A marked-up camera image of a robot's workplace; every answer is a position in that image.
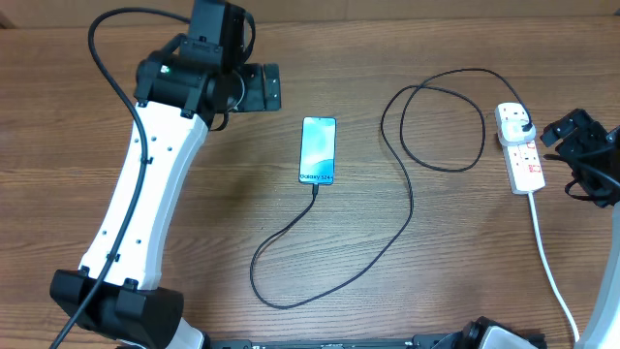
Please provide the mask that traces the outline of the Samsung Galaxy smartphone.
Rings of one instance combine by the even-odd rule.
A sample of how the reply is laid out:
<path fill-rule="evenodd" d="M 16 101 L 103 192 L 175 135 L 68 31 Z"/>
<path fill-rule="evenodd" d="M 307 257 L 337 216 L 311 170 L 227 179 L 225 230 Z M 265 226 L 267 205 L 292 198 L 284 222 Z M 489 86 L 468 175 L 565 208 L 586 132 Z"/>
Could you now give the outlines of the Samsung Galaxy smartphone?
<path fill-rule="evenodd" d="M 302 121 L 298 180 L 331 185 L 335 175 L 336 119 L 306 116 Z"/>

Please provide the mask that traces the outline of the white power strip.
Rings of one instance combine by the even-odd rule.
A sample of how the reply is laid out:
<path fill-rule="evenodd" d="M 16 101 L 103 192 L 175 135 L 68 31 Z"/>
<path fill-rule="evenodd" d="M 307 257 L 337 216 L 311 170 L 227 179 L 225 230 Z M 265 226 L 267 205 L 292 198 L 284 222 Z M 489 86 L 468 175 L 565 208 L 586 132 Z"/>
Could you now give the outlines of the white power strip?
<path fill-rule="evenodd" d="M 521 104 L 502 103 L 494 111 L 499 132 L 500 120 L 517 121 L 527 126 L 529 115 Z M 511 191 L 516 195 L 528 195 L 545 187 L 543 169 L 535 138 L 517 146 L 502 146 Z"/>

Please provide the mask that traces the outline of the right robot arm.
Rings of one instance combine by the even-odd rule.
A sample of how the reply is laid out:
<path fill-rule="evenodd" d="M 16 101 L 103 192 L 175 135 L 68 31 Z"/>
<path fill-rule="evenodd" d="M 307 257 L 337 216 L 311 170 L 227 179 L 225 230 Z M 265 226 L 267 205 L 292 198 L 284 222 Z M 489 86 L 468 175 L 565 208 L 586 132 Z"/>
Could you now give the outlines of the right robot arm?
<path fill-rule="evenodd" d="M 543 237 L 535 193 L 544 188 L 541 161 L 531 138 L 518 138 L 510 129 L 515 103 L 498 106 L 495 111 L 500 127 L 500 142 L 509 175 L 511 191 L 528 200 L 536 245 L 543 270 L 573 335 L 573 348 L 617 348 L 619 346 L 619 129 L 611 131 L 586 110 L 569 111 L 544 127 L 540 140 L 554 146 L 542 158 L 561 162 L 571 169 L 572 180 L 565 193 L 572 199 L 611 210 L 611 246 L 605 261 L 596 302 L 584 331 L 580 331 L 559 292 L 543 247 Z"/>

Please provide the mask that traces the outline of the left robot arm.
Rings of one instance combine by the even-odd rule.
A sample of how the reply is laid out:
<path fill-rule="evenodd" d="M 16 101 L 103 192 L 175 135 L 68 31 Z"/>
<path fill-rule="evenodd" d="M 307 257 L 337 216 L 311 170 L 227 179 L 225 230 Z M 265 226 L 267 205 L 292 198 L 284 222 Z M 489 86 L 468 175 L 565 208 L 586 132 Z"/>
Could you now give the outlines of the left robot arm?
<path fill-rule="evenodd" d="M 281 107 L 278 67 L 250 62 L 250 13 L 198 1 L 187 22 L 140 62 L 135 92 L 122 96 L 134 123 L 108 212 L 78 268 L 58 270 L 49 289 L 69 327 L 125 348 L 209 346 L 184 319 L 182 294 L 160 284 L 174 208 L 216 115 Z"/>

